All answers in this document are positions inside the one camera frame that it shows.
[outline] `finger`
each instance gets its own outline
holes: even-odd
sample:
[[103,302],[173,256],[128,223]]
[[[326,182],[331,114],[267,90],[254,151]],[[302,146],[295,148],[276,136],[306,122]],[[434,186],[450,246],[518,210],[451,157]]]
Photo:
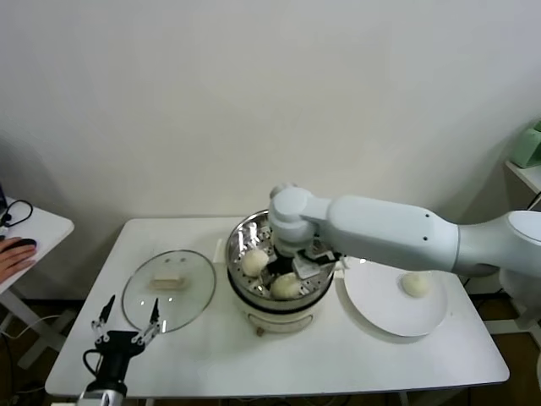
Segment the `finger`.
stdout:
[[34,251],[23,252],[22,254],[14,255],[9,259],[0,262],[0,266],[3,269],[8,269],[9,267],[18,264],[21,261],[29,259],[33,254],[35,254]]
[[28,268],[29,266],[34,265],[35,261],[22,261],[18,264],[15,264],[11,267],[9,267],[3,274],[0,274],[0,283],[8,279],[9,277],[13,276],[17,272],[21,272]]
[[0,263],[12,258],[16,255],[24,254],[25,252],[36,252],[36,247],[34,245],[23,245],[22,247],[12,248],[0,254]]
[[14,237],[12,239],[5,239],[4,241],[0,242],[0,252],[4,251],[11,244],[15,244],[17,241],[20,241],[20,240],[21,240],[20,237]]

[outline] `computer mouse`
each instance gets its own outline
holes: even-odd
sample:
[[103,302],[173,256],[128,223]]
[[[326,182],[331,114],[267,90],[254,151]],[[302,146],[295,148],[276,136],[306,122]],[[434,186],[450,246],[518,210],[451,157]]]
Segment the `computer mouse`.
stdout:
[[2,252],[12,250],[13,248],[23,247],[25,245],[37,246],[37,242],[34,239],[20,239],[16,243],[11,244],[8,248],[4,249]]

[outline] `white desk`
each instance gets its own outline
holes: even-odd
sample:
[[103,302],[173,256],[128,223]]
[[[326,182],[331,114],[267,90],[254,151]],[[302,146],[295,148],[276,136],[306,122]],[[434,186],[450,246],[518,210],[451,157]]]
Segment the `white desk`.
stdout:
[[[16,221],[25,217],[28,210],[28,207],[23,204],[15,205],[12,210],[10,210],[10,214],[13,215],[13,219]],[[33,259],[36,260],[37,263],[37,261],[60,244],[63,239],[68,237],[73,229],[74,224],[67,218],[57,216],[56,214],[35,207],[31,218],[9,229],[8,238],[22,237],[34,239],[37,242],[37,251]],[[9,288],[30,269],[31,267],[16,273],[3,283],[0,283],[0,303],[29,326],[39,321],[40,317],[11,292]],[[9,323],[9,318],[10,315],[3,321],[0,330],[5,328]],[[62,328],[67,325],[71,318],[73,318],[73,315],[67,312],[63,317],[55,321],[53,327],[56,327],[57,329]],[[51,328],[43,321],[34,324],[32,329],[38,332],[42,339],[38,340],[28,353],[19,360],[18,365],[24,369],[28,368],[47,346],[60,351],[65,340],[64,336],[61,336],[54,328]]]
[[[91,381],[82,353],[94,348],[90,321],[111,295],[109,329],[130,329],[121,311],[123,286],[162,251],[197,250],[213,259],[240,218],[140,219],[128,222],[103,266],[46,381],[58,396],[78,396]],[[443,278],[449,314],[421,339],[393,337],[351,305],[343,280],[323,310],[295,334],[254,329],[235,308],[224,265],[209,307],[186,327],[158,336],[132,360],[126,383],[133,398],[221,398],[389,392],[505,381],[509,370],[458,278]]]

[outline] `white plate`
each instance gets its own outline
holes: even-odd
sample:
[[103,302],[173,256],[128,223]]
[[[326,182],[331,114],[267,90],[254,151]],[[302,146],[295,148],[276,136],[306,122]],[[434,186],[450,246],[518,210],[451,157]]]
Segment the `white plate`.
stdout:
[[439,272],[424,272],[430,290],[413,298],[402,290],[400,279],[408,271],[350,258],[344,282],[358,311],[377,327],[403,337],[431,333],[445,319],[447,294]]

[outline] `dough ball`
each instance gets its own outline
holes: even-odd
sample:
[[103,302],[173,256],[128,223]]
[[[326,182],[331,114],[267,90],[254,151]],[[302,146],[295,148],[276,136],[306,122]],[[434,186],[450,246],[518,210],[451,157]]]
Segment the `dough ball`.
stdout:
[[404,292],[414,298],[422,298],[430,290],[429,279],[422,272],[409,272],[400,280]]
[[269,263],[269,256],[263,250],[248,251],[241,261],[241,268],[247,277],[258,277]]
[[276,299],[292,299],[301,290],[301,281],[295,272],[278,277],[270,286],[270,294]]

